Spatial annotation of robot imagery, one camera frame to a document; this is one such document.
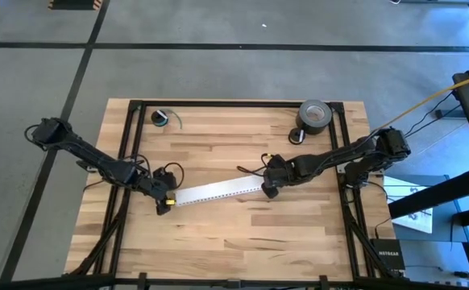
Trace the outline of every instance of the wooden table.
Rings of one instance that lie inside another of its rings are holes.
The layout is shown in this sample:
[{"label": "wooden table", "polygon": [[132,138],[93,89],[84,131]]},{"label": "wooden table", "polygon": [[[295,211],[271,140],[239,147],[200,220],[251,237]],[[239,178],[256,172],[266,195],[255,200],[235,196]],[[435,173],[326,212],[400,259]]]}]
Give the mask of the wooden table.
[{"label": "wooden table", "polygon": [[[107,104],[97,147],[112,156],[118,154],[129,101],[110,99]],[[363,103],[347,101],[344,106],[351,141],[368,135]],[[287,159],[331,149],[328,130],[308,136],[300,146],[288,142],[297,109],[173,107],[182,118],[182,130],[172,115],[167,126],[153,126],[150,115],[156,109],[147,108],[140,153],[152,170],[172,161],[182,164],[182,189],[245,176],[236,166],[259,168],[265,152]],[[342,144],[338,118],[334,120]],[[88,184],[98,180],[100,176],[91,174]],[[380,178],[373,181],[383,184]],[[99,239],[109,192],[110,186],[102,183],[84,193],[66,271]],[[372,236],[374,227],[390,217],[385,195],[369,185],[362,189],[362,202]],[[394,238],[391,222],[379,232],[381,238]],[[359,242],[356,248],[364,275]],[[173,208],[162,217],[150,197],[131,194],[118,277],[137,278],[145,271],[162,279],[318,280],[327,275],[329,280],[349,281],[349,265],[335,169],[330,168],[312,182],[281,189],[273,200],[263,192],[248,193]]]}]

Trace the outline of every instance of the duct tape roll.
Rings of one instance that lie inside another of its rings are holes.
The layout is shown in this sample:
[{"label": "duct tape roll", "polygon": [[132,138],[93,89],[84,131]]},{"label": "duct tape roll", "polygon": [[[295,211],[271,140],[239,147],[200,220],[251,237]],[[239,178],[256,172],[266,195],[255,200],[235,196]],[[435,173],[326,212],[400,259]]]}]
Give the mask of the duct tape roll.
[{"label": "duct tape roll", "polygon": [[297,112],[297,127],[306,134],[317,135],[330,124],[333,113],[331,108],[319,100],[308,100],[302,103]]},{"label": "duct tape roll", "polygon": [[168,116],[162,111],[157,110],[151,115],[154,126],[164,126],[168,123]]}]

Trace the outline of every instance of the gray floor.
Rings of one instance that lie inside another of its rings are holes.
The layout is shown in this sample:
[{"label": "gray floor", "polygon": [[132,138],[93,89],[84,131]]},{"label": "gray floor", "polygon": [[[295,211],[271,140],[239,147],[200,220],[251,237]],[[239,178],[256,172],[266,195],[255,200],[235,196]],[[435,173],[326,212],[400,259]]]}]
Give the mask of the gray floor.
[{"label": "gray floor", "polygon": [[[0,40],[88,39],[96,12],[46,5],[0,1]],[[111,0],[98,41],[469,46],[469,10],[387,1]],[[82,52],[0,49],[0,268],[43,158],[23,129],[60,113]],[[109,97],[318,98],[365,101],[375,127],[467,69],[469,53],[95,50],[70,122],[94,143]],[[408,130],[433,105],[396,126]],[[463,124],[437,122],[414,135],[413,156],[392,170],[456,174],[465,158],[443,167],[446,157],[434,148]],[[57,156],[16,279],[62,272],[85,185],[74,161]]]}]

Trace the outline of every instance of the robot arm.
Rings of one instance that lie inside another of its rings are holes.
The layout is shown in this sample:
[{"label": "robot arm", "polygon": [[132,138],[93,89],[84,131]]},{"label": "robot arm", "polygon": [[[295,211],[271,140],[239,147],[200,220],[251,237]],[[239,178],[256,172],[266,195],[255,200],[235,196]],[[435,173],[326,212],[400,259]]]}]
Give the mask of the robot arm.
[{"label": "robot arm", "polygon": [[79,166],[87,171],[90,168],[97,169],[102,178],[110,184],[154,198],[159,215],[170,210],[166,205],[167,191],[177,187],[176,178],[171,172],[159,168],[152,175],[149,170],[140,166],[139,162],[114,159],[82,140],[73,133],[68,122],[58,118],[43,118],[39,125],[33,127],[35,129],[31,137],[27,135],[28,129],[25,136],[44,151],[65,150],[81,159],[77,161]]},{"label": "robot arm", "polygon": [[[369,172],[389,168],[409,154],[403,133],[390,128],[320,155],[299,155],[290,160],[274,155],[264,171],[262,190],[269,198],[274,198],[278,188],[309,182],[325,169],[347,162],[350,163],[345,167],[346,185],[360,186],[367,180]],[[351,162],[359,158],[362,158],[359,162]]]}]

